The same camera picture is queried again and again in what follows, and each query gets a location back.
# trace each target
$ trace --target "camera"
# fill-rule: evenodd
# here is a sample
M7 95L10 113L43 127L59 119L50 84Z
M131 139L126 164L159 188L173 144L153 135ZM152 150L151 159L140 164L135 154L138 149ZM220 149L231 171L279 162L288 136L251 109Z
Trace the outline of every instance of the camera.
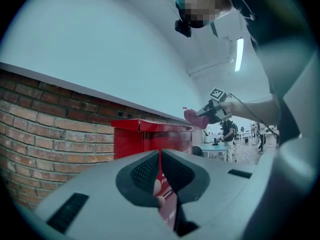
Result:
M179 32L180 34L184 35L187 38L191 37L191 28L184 23L181 19L177 20L174 24L175 31Z

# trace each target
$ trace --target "brick wall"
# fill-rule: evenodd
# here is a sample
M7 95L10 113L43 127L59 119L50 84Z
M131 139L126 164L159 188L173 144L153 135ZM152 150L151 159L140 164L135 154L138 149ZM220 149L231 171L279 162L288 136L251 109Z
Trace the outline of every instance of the brick wall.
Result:
M112 161L114 119L185 125L0 70L0 166L12 199L34 209L77 173Z

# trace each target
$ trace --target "pink object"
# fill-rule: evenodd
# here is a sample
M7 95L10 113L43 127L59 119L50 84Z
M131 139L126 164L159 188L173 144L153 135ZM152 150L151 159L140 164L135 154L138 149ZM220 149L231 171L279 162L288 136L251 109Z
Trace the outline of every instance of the pink object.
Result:
M201 129L206 129L210 122L210 118L205 115L196 117L196 111L192 109L184 111L184 118L193 126Z

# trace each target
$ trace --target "red brick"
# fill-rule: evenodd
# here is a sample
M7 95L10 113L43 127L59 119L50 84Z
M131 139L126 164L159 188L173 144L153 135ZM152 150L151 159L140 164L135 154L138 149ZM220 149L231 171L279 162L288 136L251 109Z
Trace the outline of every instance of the red brick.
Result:
M13 141L12 150L17 152L17 153L23 154L23 155L27 154L27 146L23 145L23 144L21 144L19 142Z
M55 86L55 85L48 84L45 82L40 82L38 88L42 89L42 90L49 91L51 93L55 93L55 94L59 94L59 95L63 95L63 96L68 96L68 97L71 97L72 92L73 92L72 90L64 89L59 86Z
M93 167L93 165L59 163L54 165L54 170L60 173L81 173L91 167Z
M108 153L114 151L114 145L111 144L98 144L95 147L97 153Z
M14 190L20 190L21 188L20 188L20 185L19 184L17 184L17 183L15 183L15 182L13 182L12 180L9 180L9 179L4 179L3 180L4 181L4 184L6 185L6 186L8 186L8 187L10 187L10 188L12 188L12 189L14 189Z
M48 138L35 137L35 145L40 148L52 150L54 147L54 142Z
M11 171L9 171L5 168L1 168L0 175L2 176L3 179L10 179L11 178Z
M114 108L117 110L126 110L126 106L118 104L118 103L114 103L112 101L108 101L108 100L105 100L102 98L92 97L92 103L97 104L97 105L101 105L101 106Z
M85 134L80 132L67 131L65 140L70 142L85 142Z
M107 107L100 107L98 113L102 115L110 116L110 117L117 116L117 111Z
M13 81L15 79L15 73L0 69L0 78Z
M3 135L0 135L0 145L8 148L8 149L11 149L12 148L12 140L3 136Z
M5 157L24 166L36 167L36 162L34 159L13 153L12 151L6 152Z
M113 143L114 136L112 134L87 134L86 142L88 143Z
M17 203L19 205L22 205L24 207L29 208L29 205L28 205L28 203L26 201L21 200L21 199L17 198L16 196L13 196L11 199L12 199L13 202L15 202L15 203Z
M28 195L28 194L21 193L21 192L18 193L18 197L20 199L24 200L24 201L31 202L31 203L34 203L34 204L40 204L41 201L43 200L40 197L33 196L33 195Z
M40 99L42 95L41 90L33 89L22 84L17 84L15 91L19 94L23 94L35 99Z
M0 124L0 134L6 134L7 127L4 124Z
M59 102L60 106L69 107L77 110L85 110L90 112L97 112L98 106L83 101L78 101L71 98L62 97Z
M42 112L42 113L53 115L56 117L65 117L66 116L66 110L64 108L50 105L47 103L43 103L43 102L36 101L36 100L34 100L32 103L32 109L39 111L39 112Z
M40 158L40 159L56 161L56 162L63 162L64 161L64 155L61 153L42 150L42 149L38 149L38 148L35 148L32 146L28 146L27 154L28 154L28 156L31 156L34 158Z
M19 174L12 174L11 178L13 181L30 186L30 187L36 187L40 188L40 181L38 179L28 178L21 176Z
M36 167L40 170L44 170L44 171L54 171L54 163L50 162L50 161L45 161L45 160L40 160L37 159L36 160Z
M55 182L41 181L41 188L43 189L56 190L58 187L58 184Z
M62 139L64 137L63 130L56 130L53 128L44 127L44 126L40 126L32 123L29 123L27 131L35 135L52 138L52 139Z
M18 174L21 174L21 175L24 175L24 176L27 176L27 177L31 176L31 171L27 167L23 167L23 166L20 166L20 165L16 164L15 165L15 169L16 169L16 172Z
M46 126L54 126L54 120L55 118L49 115L45 115L45 114L38 114L38 117L36 119L36 121L39 124L42 125L46 125Z
M99 134L114 134L115 128L110 125L97 125L95 131Z
M37 171L37 170L33 171L32 177L40 180L46 180L46 181L52 181L52 182L66 182L68 180L67 175L64 175L64 174Z
M101 116L97 114L90 114L88 115L88 119L87 119L87 121L91 123L106 124L106 125L111 124L112 120L113 119L110 117Z
M16 93L0 89L0 98L5 101L17 103L18 97L19 96Z
M54 143L54 149L58 151L77 152L77 153L92 153L94 151L94 145L72 143L64 141L56 141Z
M9 112L10 103L0 99L0 110Z
M36 193L37 193L38 197L45 198L45 197L47 197L49 194L51 194L52 191L44 190L44 189L37 189L37 190L36 190Z
M58 96L58 95L55 95L55 94L52 94L52 93L45 92L45 93L42 95L41 100L43 100L44 102L49 102L49 103L53 103L53 104L58 104L58 102L59 102L59 96Z
M125 111L118 111L117 112L117 117L118 118L128 118L128 113L127 112L125 112Z
M85 162L85 155L82 154L68 154L66 156L67 163L83 164Z
M16 127L16 128L19 128L21 130L26 131L27 130L27 125L28 125L28 123L25 120L22 120L22 119L17 118L17 117L14 119L13 126Z
M139 114L133 114L132 119L144 119L144 116Z
M20 96L18 99L18 105L27 109L31 108L31 102L32 102L32 99L27 97Z
M139 110L138 109L133 108L133 107L129 107L129 106L126 107L126 111L129 112L129 113L132 113L132 114L139 114Z
M7 150L4 149L2 146L0 146L0 155L6 157L6 156L7 156L7 153L8 153Z
M16 88L16 84L14 82L8 81L0 77L0 86L13 91Z
M66 113L66 117L73 120L78 121L87 121L88 120L88 114L82 111L77 111L73 109L68 109Z
M24 118L30 121L37 120L37 112L29 109L22 108L20 106L11 105L9 112L17 117Z
M77 100L84 101L84 102L89 102L91 99L91 96L86 95L86 94L82 94L82 93L79 93L76 91L73 93L72 97Z
M15 74L14 80L31 87L37 87L39 84L39 81L19 74Z
M31 209L32 211L35 210L38 207L37 204L32 203L32 202L28 202L27 204L29 206L29 209Z
M95 126L93 124L74 122L71 120L64 120L60 118L57 118L55 120L55 126L61 129L73 130L77 132L93 133L95 130Z
M35 137L34 136L32 136L28 133L19 131L19 130L8 128L7 129L7 136L9 138L14 139L19 142L23 142L23 143L30 144L30 145L35 144Z
M18 195L17 191L14 190L14 189L11 189L11 188L7 187L6 190L7 190L7 192L8 192L10 197L16 197Z
M37 195L36 189L34 187L27 187L27 186L20 186L20 187L21 187L21 192L23 193L33 195L33 196Z
M3 158L2 156L0 156L0 166L3 168L6 168L12 172L16 171L15 164L13 162Z
M87 163L101 163L101 162L111 162L114 160L113 154L99 154L99 155L87 155Z

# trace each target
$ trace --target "fluorescent light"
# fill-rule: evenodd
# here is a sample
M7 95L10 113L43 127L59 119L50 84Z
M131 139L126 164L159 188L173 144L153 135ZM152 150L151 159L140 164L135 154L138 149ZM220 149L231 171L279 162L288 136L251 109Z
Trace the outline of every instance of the fluorescent light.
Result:
M241 68L242 57L244 55L244 39L238 38L236 40L236 61L235 61L235 72L239 71Z

